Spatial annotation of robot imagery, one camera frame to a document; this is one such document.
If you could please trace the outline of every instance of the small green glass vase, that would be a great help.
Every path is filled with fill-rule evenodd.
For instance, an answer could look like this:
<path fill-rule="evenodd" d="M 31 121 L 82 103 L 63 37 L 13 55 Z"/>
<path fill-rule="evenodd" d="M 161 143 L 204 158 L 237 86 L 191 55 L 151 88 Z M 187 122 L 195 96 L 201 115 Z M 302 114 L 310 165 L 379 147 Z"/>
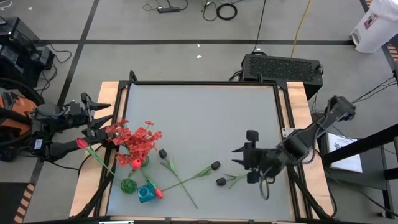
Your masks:
<path fill-rule="evenodd" d="M 122 189 L 123 193 L 125 194 L 132 194 L 137 189 L 137 183 L 131 179 L 123 179 L 120 188 Z"/>
<path fill-rule="evenodd" d="M 145 162 L 143 162 L 143 163 L 141 164 L 141 167 L 147 166 L 148 163 L 149 163 L 149 156 L 147 156 L 147 158 L 145 159 Z"/>

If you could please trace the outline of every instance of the paper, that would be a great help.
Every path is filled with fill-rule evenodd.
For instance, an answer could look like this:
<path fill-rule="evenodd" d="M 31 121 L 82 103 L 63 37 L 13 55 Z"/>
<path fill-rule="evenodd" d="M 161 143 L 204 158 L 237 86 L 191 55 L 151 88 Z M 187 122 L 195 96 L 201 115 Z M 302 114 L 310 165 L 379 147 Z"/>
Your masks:
<path fill-rule="evenodd" d="M 357 139 L 347 138 L 332 133 L 328 133 L 326 136 L 329 152 L 333 152 L 341 147 L 347 146 L 357 141 Z M 333 162 L 330 167 L 362 173 L 361 156 L 358 154 L 337 162 Z"/>

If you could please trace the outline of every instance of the concrete floor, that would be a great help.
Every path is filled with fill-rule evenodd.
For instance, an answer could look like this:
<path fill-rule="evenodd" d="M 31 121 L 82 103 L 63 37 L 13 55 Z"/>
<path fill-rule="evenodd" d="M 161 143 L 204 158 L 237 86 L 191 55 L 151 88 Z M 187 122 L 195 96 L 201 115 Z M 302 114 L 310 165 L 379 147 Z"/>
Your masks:
<path fill-rule="evenodd" d="M 97 99 L 102 81 L 125 80 L 134 70 L 139 80 L 227 80 L 236 70 L 252 44 L 85 44 L 88 40 L 255 40 L 262 1 L 243 0 L 236 4 L 238 15 L 231 21 L 207 22 L 201 16 L 200 0 L 188 0 L 187 10 L 175 14 L 144 11 L 142 6 L 154 0 L 31 0 L 14 1 L 1 15 L 19 16 L 41 39 L 71 40 L 54 44 L 57 50 L 70 50 L 79 60 L 55 63 L 58 76 L 44 92 L 47 101 L 56 103 L 67 79 L 73 73 L 66 101 L 79 100 L 81 92 Z M 166 1 L 159 0 L 165 6 Z M 183 6 L 184 0 L 172 0 Z M 306 0 L 268 0 L 260 33 L 261 40 L 294 40 Z M 90 11 L 92 23 L 86 26 Z M 209 17 L 213 11 L 206 12 Z M 348 40 L 349 33 L 363 16 L 359 0 L 316 0 L 304 20 L 299 40 Z M 319 60 L 325 69 L 324 86 L 317 98 L 317 109 L 324 108 L 333 95 L 355 99 L 392 76 L 382 52 L 361 54 L 350 45 L 298 45 L 294 57 Z M 258 45 L 268 55 L 289 57 L 291 45 Z M 60 59 L 67 54 L 59 53 Z M 358 103 L 353 121 L 336 125 L 347 136 L 363 138 L 398 122 L 396 86 Z M 55 136 L 54 141 L 69 141 L 80 135 L 78 129 Z M 393 154 L 386 153 L 388 167 L 397 167 Z M 61 165 L 78 167 L 83 152 L 69 154 Z M 0 163 L 8 170 L 0 174 L 1 182 L 28 182 L 36 160 L 19 157 L 12 163 Z M 77 173 L 45 163 L 37 183 L 25 222 L 67 218 L 75 192 Z M 379 190 L 353 186 L 382 203 Z M 394 205 L 398 207 L 398 183 L 391 182 Z M 394 223 L 377 217 L 380 212 L 363 196 L 334 183 L 330 188 L 338 204 L 337 217 L 344 221 Z"/>

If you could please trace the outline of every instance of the blue cube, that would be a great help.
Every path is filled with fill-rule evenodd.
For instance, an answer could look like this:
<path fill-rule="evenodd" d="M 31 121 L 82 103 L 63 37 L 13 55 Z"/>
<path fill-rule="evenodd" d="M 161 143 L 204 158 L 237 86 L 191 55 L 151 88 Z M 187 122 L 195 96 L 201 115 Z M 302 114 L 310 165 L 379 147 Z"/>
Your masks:
<path fill-rule="evenodd" d="M 141 203 L 155 198 L 155 188 L 152 184 L 146 184 L 137 189 L 138 198 Z"/>

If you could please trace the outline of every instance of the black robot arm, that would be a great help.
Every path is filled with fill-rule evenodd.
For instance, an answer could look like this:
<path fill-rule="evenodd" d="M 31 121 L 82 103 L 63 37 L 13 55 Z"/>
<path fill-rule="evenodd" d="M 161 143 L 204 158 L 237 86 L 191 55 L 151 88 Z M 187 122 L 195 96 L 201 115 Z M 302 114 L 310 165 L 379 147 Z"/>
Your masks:
<path fill-rule="evenodd" d="M 334 96 L 328 102 L 325 114 L 306 127 L 292 132 L 275 149 L 256 148 L 259 139 L 257 131 L 247 131 L 248 141 L 244 146 L 233 152 L 243 152 L 243 160 L 234 160 L 252 170 L 248 174 L 248 183 L 259 182 L 262 173 L 273 178 L 278 175 L 286 164 L 297 165 L 302 162 L 314 148 L 315 141 L 334 122 L 353 119 L 355 107 L 344 97 Z"/>
<path fill-rule="evenodd" d="M 65 143 L 52 142 L 54 133 L 61 133 L 70 128 L 77 128 L 87 125 L 82 131 L 83 138 L 88 144 L 105 143 L 108 133 L 105 128 L 101 128 L 105 122 L 113 116 L 94 119 L 92 111 L 101 110 L 111 106 L 105 103 L 95 103 L 86 94 L 81 94 L 80 103 L 74 101 L 66 104 L 61 110 L 57 105 L 45 103 L 32 111 L 32 138 L 30 141 L 30 151 L 33 155 L 54 162 L 65 157 L 69 152 L 78 150 L 79 147 L 75 140 Z"/>

